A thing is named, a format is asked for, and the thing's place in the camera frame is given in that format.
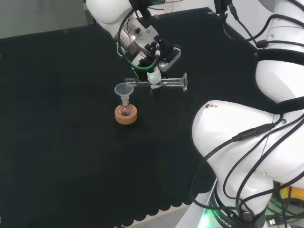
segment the green cable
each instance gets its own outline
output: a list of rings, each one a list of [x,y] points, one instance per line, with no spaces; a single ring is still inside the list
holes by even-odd
[[[153,69],[153,68],[155,67],[155,65],[156,65],[156,60],[154,60],[154,62],[153,62],[150,66],[142,67],[142,66],[137,66],[137,65],[135,65],[135,64],[132,63],[128,58],[126,58],[126,59],[128,60],[129,64],[130,64],[133,68],[135,68],[135,69],[137,69],[137,70],[148,71],[148,70]]]
[[[152,2],[153,5],[159,5],[159,4],[164,4],[164,3],[165,3],[165,0],[157,0],[157,1]]]
[[[127,56],[125,56],[123,50],[122,50],[122,46],[121,46],[121,43],[120,43],[120,34],[122,32],[122,29],[123,29],[123,26],[124,26],[124,23],[128,20],[128,18],[133,15],[134,13],[134,10],[132,9],[128,14],[127,16],[125,16],[125,18],[123,19],[119,29],[118,29],[118,36],[117,36],[117,43],[118,43],[118,48],[119,50],[121,51],[122,55],[125,57],[125,59],[127,60],[127,62],[134,68],[134,69],[137,69],[139,71],[149,71],[151,69],[153,69],[156,65],[156,62],[157,62],[157,59],[154,60],[154,62],[150,65],[150,66],[147,66],[147,67],[142,67],[142,66],[137,66],[135,64],[133,64],[128,58]]]

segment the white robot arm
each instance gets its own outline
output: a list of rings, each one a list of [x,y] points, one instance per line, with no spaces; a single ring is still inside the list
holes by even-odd
[[[230,2],[231,0],[215,0],[215,3]],[[260,61],[256,69],[256,82],[260,90],[270,99],[284,105],[292,105],[304,98],[304,0],[260,0],[275,15],[282,15],[281,18],[274,18],[269,28]],[[114,39],[119,36],[118,31],[122,23],[123,29],[120,34],[122,48],[135,53],[133,63],[139,64],[139,60],[146,56],[153,56],[146,48],[155,41],[158,36],[153,27],[145,28],[139,21],[130,17],[129,23],[125,24],[125,16],[132,10],[129,0],[87,0],[87,6],[96,21],[107,30]],[[147,74],[152,88],[160,86],[160,71],[165,72],[179,58],[181,52],[178,48],[174,58],[169,62],[162,62]],[[304,107],[291,109],[283,116],[271,131],[289,124],[304,114]],[[261,126],[263,124],[275,123],[280,115],[266,113],[243,105],[224,101],[210,101],[196,114],[193,122],[192,137],[198,151],[205,157],[210,151],[221,143],[231,139],[239,132]],[[233,199],[240,194],[241,199],[253,196],[265,190],[273,188],[273,180],[286,183],[304,171],[304,127],[299,127],[292,136],[285,139],[277,146],[269,156],[257,167],[255,172],[245,183],[243,190],[239,192],[244,178],[256,164],[256,162],[271,148],[282,136],[289,132],[295,125],[286,127],[273,134],[267,135],[252,153],[250,153],[232,172],[227,184],[226,191],[232,199],[224,192],[223,184],[229,171],[266,133],[252,137],[242,142],[235,142],[221,149],[214,154],[208,163],[213,168],[217,179],[217,204],[233,207],[236,200]],[[304,179],[300,179],[293,186],[304,188]],[[243,206],[245,212],[250,211],[254,215],[261,215],[267,207],[271,194],[251,199],[247,207]],[[223,223],[217,216],[212,217],[213,227],[232,227],[228,222]],[[267,228],[265,220],[256,228]]]
[[[159,88],[162,85],[176,86],[177,79],[171,79],[171,81],[166,79],[165,83],[163,83],[162,73],[167,72],[180,58],[181,50],[176,45],[161,38],[153,26],[145,28],[134,18],[133,14],[130,14],[133,10],[131,1],[87,0],[87,7],[98,24],[117,40],[118,54],[120,56],[128,54],[133,59],[131,63],[128,62],[134,69],[138,79],[148,80],[151,89]],[[153,45],[155,43],[157,43],[160,50],[155,50],[155,46]],[[155,55],[157,56],[157,54],[160,55],[160,59],[155,59]],[[148,66],[153,65],[155,67],[150,70],[147,69]],[[136,84],[136,80],[129,79],[128,83]],[[183,87],[184,91],[187,89],[186,75],[180,80],[179,85]]]

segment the glass funnel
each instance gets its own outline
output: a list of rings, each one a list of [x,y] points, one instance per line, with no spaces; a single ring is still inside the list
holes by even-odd
[[[122,98],[122,104],[119,107],[119,114],[129,116],[132,114],[132,106],[129,104],[129,96],[134,91],[134,87],[128,83],[120,83],[115,86],[114,91]]]

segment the cable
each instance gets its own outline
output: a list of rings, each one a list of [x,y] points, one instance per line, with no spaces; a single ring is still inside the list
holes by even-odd
[[[235,197],[231,197],[227,194],[226,192],[226,184],[227,184],[227,181],[229,179],[229,177],[231,176],[232,172],[236,169],[236,167],[252,152],[254,151],[268,136],[270,136],[271,134],[273,133],[276,133],[284,128],[287,128],[293,124],[295,124],[296,122],[298,122],[299,120],[301,120],[302,118],[304,118],[304,115],[302,115],[300,118],[298,118],[297,120],[289,123],[289,124],[286,124],[282,127],[279,127],[277,129],[274,129],[273,131],[269,132],[268,134],[266,134],[254,147],[251,148],[250,151],[248,151],[243,157],[241,157],[237,163],[235,163],[235,165],[232,167],[232,169],[229,171],[229,173],[227,174],[226,178],[225,178],[225,181],[224,181],[224,184],[223,184],[223,191],[224,191],[224,194],[227,198],[229,199],[232,199],[232,200],[235,200],[236,198]],[[277,126],[283,119],[283,115],[280,115],[280,118],[277,122],[274,123],[275,126]]]
[[[287,215],[286,218],[287,219],[295,219],[295,218],[296,219],[299,219],[299,218],[304,219],[304,211],[299,213],[299,214],[292,215],[292,216]]]
[[[158,9],[158,8],[152,8],[152,7],[148,7],[148,9],[151,9],[151,10],[165,10],[165,9]]]
[[[184,1],[184,0],[178,0],[178,1],[166,1],[165,3],[175,3],[175,2],[179,2],[179,1]]]
[[[283,115],[280,115],[280,119],[275,122],[275,123],[267,123],[261,126],[258,126],[256,128],[251,128],[249,130],[243,131],[239,134],[237,134],[236,136],[232,137],[230,140],[226,141],[225,143],[221,144],[220,146],[218,146],[217,148],[215,148],[214,150],[212,150],[210,153],[208,153],[205,158],[203,159],[203,161],[199,164],[199,166],[196,169],[196,172],[194,174],[194,177],[191,181],[191,187],[190,187],[190,196],[191,196],[191,200],[198,206],[205,208],[205,209],[214,209],[214,210],[235,210],[235,207],[210,207],[207,205],[203,205],[199,202],[197,202],[193,196],[193,185],[194,182],[197,179],[197,175],[199,173],[199,171],[201,170],[201,168],[203,167],[203,165],[205,164],[205,162],[212,156],[214,155],[216,152],[218,152],[219,150],[223,149],[224,147],[228,146],[229,144],[233,143],[233,142],[241,142],[247,139],[250,139],[252,137],[256,137],[259,136],[261,134],[264,134],[268,131],[270,131],[272,128],[274,128],[279,122],[281,122],[283,118]]]
[[[268,20],[267,20],[266,24],[264,25],[264,27],[262,28],[262,30],[261,30],[258,34],[256,34],[255,36],[250,37],[250,38],[248,38],[248,39],[237,39],[237,38],[232,38],[231,36],[229,36],[228,33],[227,33],[227,31],[226,31],[226,29],[229,28],[229,27],[228,27],[228,24],[226,23],[225,19],[224,19],[224,25],[223,25],[223,26],[224,26],[224,32],[225,32],[225,35],[226,35],[228,38],[230,38],[230,39],[232,39],[232,40],[234,40],[234,41],[253,41],[254,39],[260,37],[260,36],[266,31],[266,29],[268,28],[268,26],[269,26],[271,20],[274,19],[274,18],[284,19],[284,20],[290,21],[290,22],[292,22],[292,23],[294,23],[294,24],[296,24],[296,25],[299,25],[299,26],[301,26],[301,27],[304,28],[304,23],[301,22],[301,21],[299,21],[299,20],[296,20],[296,19],[294,19],[294,18],[285,16],[285,15],[273,14],[273,15],[271,15],[271,16],[268,18]]]
[[[303,6],[301,3],[299,3],[298,1],[296,1],[296,0],[288,0],[288,1],[291,2],[291,3],[293,3],[294,5],[296,5],[296,6],[299,7],[301,10],[304,11],[304,6]]]
[[[275,211],[274,209],[267,207],[267,210],[269,210],[270,212],[274,213],[276,216],[278,215],[278,212]]]
[[[285,225],[285,228],[287,228],[287,219],[286,219],[286,211],[285,211],[285,205],[283,203],[283,199],[282,199],[282,196],[281,194],[279,194],[279,198],[281,200],[281,203],[282,203],[282,213],[283,213],[283,218],[284,218],[284,225]]]
[[[291,41],[284,41],[284,40],[260,40],[257,44],[256,47],[257,48],[266,48],[268,44],[274,44],[274,43],[278,43],[278,44],[291,44],[291,45],[297,45],[297,46],[301,46],[304,47],[304,44],[301,43],[297,43],[297,42],[291,42]]]
[[[121,46],[121,42],[120,42],[120,34],[122,32],[122,29],[123,29],[123,26],[124,26],[124,23],[128,20],[128,18],[134,13],[134,10],[132,9],[123,19],[119,29],[118,29],[118,36],[117,36],[117,44],[118,44],[118,48],[121,52],[121,54],[123,55],[123,57],[125,57],[125,59],[127,60],[127,62],[134,68],[134,69],[137,69],[139,71],[149,71],[151,69],[153,69],[156,65],[156,62],[158,61],[159,59],[159,56],[160,55],[157,55],[155,56],[155,60],[153,61],[153,63],[150,65],[150,66],[147,66],[147,67],[142,67],[142,66],[137,66],[135,64],[133,64],[130,60],[128,60],[128,58],[125,56],[124,54],[124,51],[122,50],[122,46]],[[156,49],[159,49],[159,44],[157,43],[156,44]]]
[[[253,36],[252,36],[251,33],[249,32],[249,30],[246,28],[246,26],[245,26],[240,20],[237,20],[237,22],[244,28],[244,30],[245,30],[246,33],[250,36],[250,38],[252,39],[252,41],[254,42],[254,44],[257,45],[256,40],[253,38]]]
[[[282,207],[281,207],[280,205],[278,205],[276,202],[274,202],[272,199],[270,200],[270,202],[271,202],[272,204],[274,204],[276,207],[282,209]],[[289,213],[289,214],[291,214],[291,215],[296,215],[294,212],[291,212],[291,211],[289,211],[289,210],[287,210],[287,209],[286,209],[286,212]]]
[[[287,198],[287,202],[286,202],[286,205],[285,205],[285,211],[287,212],[288,210],[288,207],[289,207],[289,204],[290,204],[290,199],[291,199],[291,193],[292,193],[292,190],[293,190],[293,187],[289,187],[289,192],[288,192],[288,198]]]
[[[247,176],[244,178],[238,192],[237,192],[237,201],[236,201],[236,208],[238,211],[240,211],[240,208],[242,206],[242,204],[244,204],[245,202],[252,200],[254,198],[260,197],[260,196],[264,196],[267,194],[271,194],[275,191],[284,189],[286,187],[289,187],[290,185],[294,184],[295,182],[299,181],[302,177],[304,177],[304,172],[302,172],[301,174],[299,174],[297,177],[293,178],[291,181],[282,184],[279,187],[275,187],[273,189],[267,190],[267,191],[263,191],[261,193],[252,195],[250,197],[247,197],[245,199],[243,199],[243,201],[241,203],[239,203],[239,198],[240,198],[240,194],[242,192],[242,189],[244,188],[244,185],[246,184],[246,182],[248,181],[248,179],[250,178],[250,176],[255,172],[255,170],[258,168],[258,166],[264,161],[264,159],[279,145],[281,144],[284,140],[286,140],[290,135],[292,135],[295,131],[297,131],[302,125],[304,124],[304,119],[302,119],[300,121],[300,123],[298,123],[292,130],[290,130],[287,134],[285,134],[280,140],[278,140],[274,145],[272,145],[270,147],[270,149],[263,154],[263,156],[257,161],[257,163],[252,167],[252,169],[250,170],[250,172],[247,174]]]
[[[191,200],[198,206],[200,206],[201,208],[205,208],[205,209],[210,209],[210,210],[235,210],[236,208],[235,207],[211,207],[211,206],[208,206],[208,205],[204,205],[204,204],[201,204],[199,202],[196,201],[194,195],[193,195],[193,185],[194,185],[194,182],[195,180],[197,179],[197,176],[198,176],[198,173],[199,171],[201,170],[201,168],[204,166],[205,162],[212,156],[214,155],[216,152],[218,152],[219,150],[223,149],[224,147],[228,146],[229,144],[233,143],[234,140],[233,139],[230,139],[226,142],[224,142],[223,144],[221,144],[220,146],[218,146],[217,148],[213,149],[210,153],[208,153],[204,159],[202,160],[202,162],[199,164],[199,166],[197,167],[196,169],[196,172],[192,178],[192,181],[191,181],[191,187],[190,187],[190,196],[191,196]]]

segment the yellow object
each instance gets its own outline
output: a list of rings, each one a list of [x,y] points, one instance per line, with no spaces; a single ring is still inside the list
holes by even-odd
[[[288,198],[289,187],[281,190],[281,196],[283,199]],[[291,198],[300,199],[304,201],[304,189],[292,188]]]

